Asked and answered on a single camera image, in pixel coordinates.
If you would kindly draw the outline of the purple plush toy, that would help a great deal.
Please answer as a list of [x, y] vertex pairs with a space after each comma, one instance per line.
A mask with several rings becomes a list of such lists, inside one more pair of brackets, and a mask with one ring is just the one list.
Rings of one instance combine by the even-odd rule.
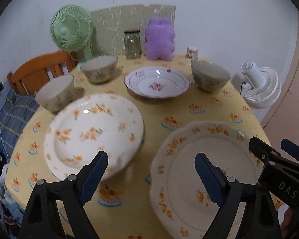
[[175, 30], [168, 18], [150, 18], [145, 29], [144, 50], [150, 61], [171, 61], [175, 50]]

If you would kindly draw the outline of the green patterned wall mat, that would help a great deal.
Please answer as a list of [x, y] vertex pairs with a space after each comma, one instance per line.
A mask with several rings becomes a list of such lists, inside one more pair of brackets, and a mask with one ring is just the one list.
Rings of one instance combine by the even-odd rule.
[[94, 30], [91, 38], [92, 55], [123, 55], [124, 32], [139, 30], [141, 44], [150, 18], [168, 18], [175, 21], [175, 5], [133, 4], [99, 9], [90, 13]]

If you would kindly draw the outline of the orange wooden headboard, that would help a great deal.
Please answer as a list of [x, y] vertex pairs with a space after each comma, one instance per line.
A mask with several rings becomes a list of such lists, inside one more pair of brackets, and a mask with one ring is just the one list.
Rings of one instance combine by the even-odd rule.
[[71, 72], [77, 66], [77, 62], [65, 51], [48, 53], [27, 61], [14, 73], [10, 72], [7, 80], [17, 94], [34, 95], [51, 80], [48, 72], [51, 72], [53, 78], [64, 75], [63, 66]]

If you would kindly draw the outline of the glass jar brown lid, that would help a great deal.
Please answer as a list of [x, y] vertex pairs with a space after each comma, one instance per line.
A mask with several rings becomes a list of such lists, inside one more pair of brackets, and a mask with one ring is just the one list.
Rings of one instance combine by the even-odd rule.
[[137, 59], [141, 57], [140, 30], [124, 31], [125, 56], [127, 59]]

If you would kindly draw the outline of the white plate orange flowers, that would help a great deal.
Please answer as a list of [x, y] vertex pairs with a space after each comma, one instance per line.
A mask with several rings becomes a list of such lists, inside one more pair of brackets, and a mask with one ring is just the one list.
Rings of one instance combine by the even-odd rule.
[[144, 134], [140, 111], [123, 96], [93, 94], [67, 105], [51, 122], [44, 141], [50, 171], [63, 180], [90, 164], [100, 151], [108, 155], [102, 177], [121, 172], [136, 155]]

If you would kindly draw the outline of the white desk fan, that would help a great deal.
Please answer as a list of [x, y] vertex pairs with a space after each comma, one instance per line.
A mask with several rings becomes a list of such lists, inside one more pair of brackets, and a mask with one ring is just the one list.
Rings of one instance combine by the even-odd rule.
[[246, 103], [255, 109], [270, 108], [281, 94], [281, 83], [273, 68], [259, 67], [255, 62], [246, 61], [231, 83]]

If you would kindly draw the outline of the scalloped cream plate orange flowers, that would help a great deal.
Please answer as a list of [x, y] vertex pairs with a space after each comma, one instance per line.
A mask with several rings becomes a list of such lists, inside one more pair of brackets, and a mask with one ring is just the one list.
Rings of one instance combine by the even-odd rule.
[[248, 148], [250, 137], [225, 123], [194, 121], [173, 131], [151, 167], [150, 203], [173, 238], [203, 238], [219, 209], [206, 185], [231, 176], [255, 184], [263, 163]]

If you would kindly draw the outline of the blue plaid pillow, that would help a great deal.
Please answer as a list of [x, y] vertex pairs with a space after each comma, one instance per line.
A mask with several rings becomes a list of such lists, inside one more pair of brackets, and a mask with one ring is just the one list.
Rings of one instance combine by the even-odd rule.
[[10, 90], [0, 109], [0, 149], [7, 161], [13, 153], [23, 129], [39, 108], [35, 96], [24, 96]]

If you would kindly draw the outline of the yellow patterned tablecloth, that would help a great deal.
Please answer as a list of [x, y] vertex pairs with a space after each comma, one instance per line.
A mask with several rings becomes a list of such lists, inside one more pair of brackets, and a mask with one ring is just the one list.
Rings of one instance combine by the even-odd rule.
[[[188, 77], [190, 88], [171, 99], [148, 99], [131, 92], [125, 85], [130, 71], [144, 66], [162, 66]], [[105, 85], [93, 85], [80, 70], [73, 70], [76, 86], [85, 91], [82, 98], [93, 94], [113, 94], [132, 101], [141, 113], [144, 134], [134, 158], [119, 173], [101, 179], [85, 212], [100, 238], [173, 238], [157, 218], [150, 203], [152, 179], [150, 167], [162, 143], [173, 132], [194, 121], [221, 122], [250, 138], [268, 138], [251, 108], [231, 83], [218, 93], [202, 92], [192, 78], [191, 64], [182, 56], [171, 62], [135, 61], [118, 58], [114, 78]], [[15, 201], [25, 207], [38, 180], [61, 181], [47, 166], [44, 155], [45, 135], [57, 115], [45, 109], [36, 111], [15, 145], [5, 184]]]

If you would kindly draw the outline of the green desk fan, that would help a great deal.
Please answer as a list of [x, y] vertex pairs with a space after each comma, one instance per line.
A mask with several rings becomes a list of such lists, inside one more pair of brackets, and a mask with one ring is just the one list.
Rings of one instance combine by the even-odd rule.
[[60, 8], [54, 14], [50, 24], [50, 34], [54, 44], [66, 52], [76, 52], [82, 49], [86, 61], [92, 59], [93, 30], [90, 12], [75, 4]]

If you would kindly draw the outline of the small white cotton swab container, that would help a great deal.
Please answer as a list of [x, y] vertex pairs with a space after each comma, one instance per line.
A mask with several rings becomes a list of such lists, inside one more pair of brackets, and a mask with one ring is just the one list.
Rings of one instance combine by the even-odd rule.
[[194, 46], [188, 46], [186, 50], [185, 58], [188, 61], [197, 61], [198, 60], [198, 48]]

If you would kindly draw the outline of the white plate red floral pattern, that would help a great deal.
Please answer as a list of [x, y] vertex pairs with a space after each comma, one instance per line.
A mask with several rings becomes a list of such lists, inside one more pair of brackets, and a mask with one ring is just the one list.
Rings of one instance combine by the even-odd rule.
[[190, 81], [181, 72], [162, 66], [144, 66], [125, 76], [125, 85], [133, 93], [148, 99], [171, 99], [185, 93]]

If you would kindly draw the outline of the beige bowl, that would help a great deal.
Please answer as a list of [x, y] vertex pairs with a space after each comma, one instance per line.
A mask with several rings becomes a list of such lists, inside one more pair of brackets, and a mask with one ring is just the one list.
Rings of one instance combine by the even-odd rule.
[[80, 69], [91, 84], [102, 84], [113, 77], [117, 62], [117, 57], [102, 56], [83, 63]]
[[198, 87], [207, 93], [218, 93], [230, 80], [225, 68], [206, 61], [191, 61], [192, 76]]
[[61, 75], [46, 83], [35, 96], [36, 102], [50, 113], [58, 113], [72, 101], [74, 77]]

